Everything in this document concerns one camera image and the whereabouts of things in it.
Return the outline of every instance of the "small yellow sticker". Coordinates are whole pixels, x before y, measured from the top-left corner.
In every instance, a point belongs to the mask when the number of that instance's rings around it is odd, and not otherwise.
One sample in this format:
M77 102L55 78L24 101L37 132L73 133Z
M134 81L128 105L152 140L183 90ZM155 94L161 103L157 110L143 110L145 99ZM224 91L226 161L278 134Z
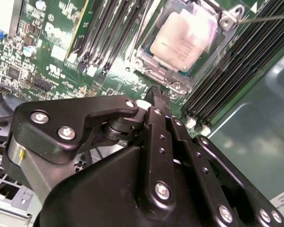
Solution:
M23 160L25 158L25 150L21 149L20 151L20 159Z

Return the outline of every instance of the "metal rod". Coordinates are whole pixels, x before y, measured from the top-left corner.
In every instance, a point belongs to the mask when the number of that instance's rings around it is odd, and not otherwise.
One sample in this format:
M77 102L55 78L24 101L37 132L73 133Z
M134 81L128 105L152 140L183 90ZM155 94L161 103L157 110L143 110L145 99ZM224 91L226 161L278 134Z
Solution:
M148 12L148 10L149 10L149 8L150 8L151 2L152 2L151 0L148 0L148 1L147 1L147 5L146 5L146 7L145 7L145 11L144 11L142 20L141 20L141 22L140 22L140 24L139 24L139 28L138 28L137 34L136 34L135 37L134 37L133 46L132 46L131 52L130 52L130 54L129 54L128 61L131 61L131 59L132 59L134 47L136 46L136 44L137 44L137 42L138 42L138 39L139 39L141 30L142 30L142 27L143 27L143 24L144 24L144 20L145 20L145 18L146 18L147 12Z
M249 19L249 20L239 20L237 23L238 24L258 23L258 22L266 22L270 20L282 20L282 19L284 19L284 14L277 15L277 16L271 16L271 17L259 17L259 18Z

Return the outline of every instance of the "black clamp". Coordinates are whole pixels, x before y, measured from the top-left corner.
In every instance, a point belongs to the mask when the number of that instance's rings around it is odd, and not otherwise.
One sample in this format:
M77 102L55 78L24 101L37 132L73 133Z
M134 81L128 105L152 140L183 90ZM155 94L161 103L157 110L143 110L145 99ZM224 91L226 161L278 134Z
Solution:
M34 191L48 190L36 226L88 226L94 215L97 226L284 227L281 213L217 147L190 138L164 92L152 87L145 99L147 111L125 96L16 109L3 165ZM41 166L69 171L78 153L119 140L129 146L61 182L42 175Z

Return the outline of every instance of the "green pcb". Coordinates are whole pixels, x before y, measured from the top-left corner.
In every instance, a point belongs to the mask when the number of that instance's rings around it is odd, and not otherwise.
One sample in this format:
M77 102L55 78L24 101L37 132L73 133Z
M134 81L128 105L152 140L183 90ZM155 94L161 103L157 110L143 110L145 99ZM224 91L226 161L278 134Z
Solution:
M256 10L260 10L262 5L268 2L266 0L262 3L263 1L220 0L218 3L225 9L244 4L246 17L254 17L254 5L257 4ZM14 93L16 96L29 101L105 95L127 95L133 99L143 99L148 89L157 84L139 72L125 70L125 52L136 33L143 10L137 17L135 26L130 31L105 81L98 83L97 76L103 64L96 69L95 74L90 76L77 70L79 62L73 58L72 53L76 52L78 40L88 32L97 7L100 4L108 4L110 1L44 0L45 11L37 10L36 2L36 0L24 1L17 36L0 40L0 84L13 87L22 94ZM141 39L154 23L156 15L160 8L164 7L165 2L166 0L162 0L158 4ZM245 26L239 27L233 40L236 40L244 29ZM34 46L36 53L32 57L25 56L24 46ZM213 66L217 64L221 55L217 57ZM19 75L13 76L11 67L19 71ZM44 92L34 87L32 78L48 81L52 86L51 89ZM181 116L181 106L186 102L187 97L182 96L171 101L171 109L175 116Z

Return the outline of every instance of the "silver screw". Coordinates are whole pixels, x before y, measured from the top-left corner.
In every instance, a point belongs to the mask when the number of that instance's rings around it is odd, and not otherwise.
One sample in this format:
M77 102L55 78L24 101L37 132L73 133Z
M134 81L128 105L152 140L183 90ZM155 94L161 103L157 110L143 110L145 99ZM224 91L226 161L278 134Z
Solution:
M73 140L76 136L76 133L71 127L62 126L58 129L58 135L64 140Z
M180 120L178 120L178 119L175 119L175 122L176 122L176 124L179 125L179 126L182 125L182 122L181 122Z
M279 223L282 223L282 219L281 217L279 216L279 214L277 212L275 212L274 210L271 212L271 214L273 215L274 219L279 222Z
M34 112L30 115L30 119L38 124L44 124L49 121L49 117L43 112Z
M134 107L134 103L130 100L126 101L126 105L128 105L129 107Z
M157 115L162 115L161 111L158 110L158 109L154 109L154 112L155 112Z
M259 210L261 217L263 218L264 221L266 222L270 222L270 217L268 216L268 214L266 213L265 210L260 209Z
M229 210L225 206L219 206L219 213L221 214L224 221L231 223L232 222L232 215Z
M155 191L156 194L163 200L168 200L170 198L169 188L163 183L156 183Z
M201 138L201 140L203 141L204 144L208 145L208 142L204 138Z

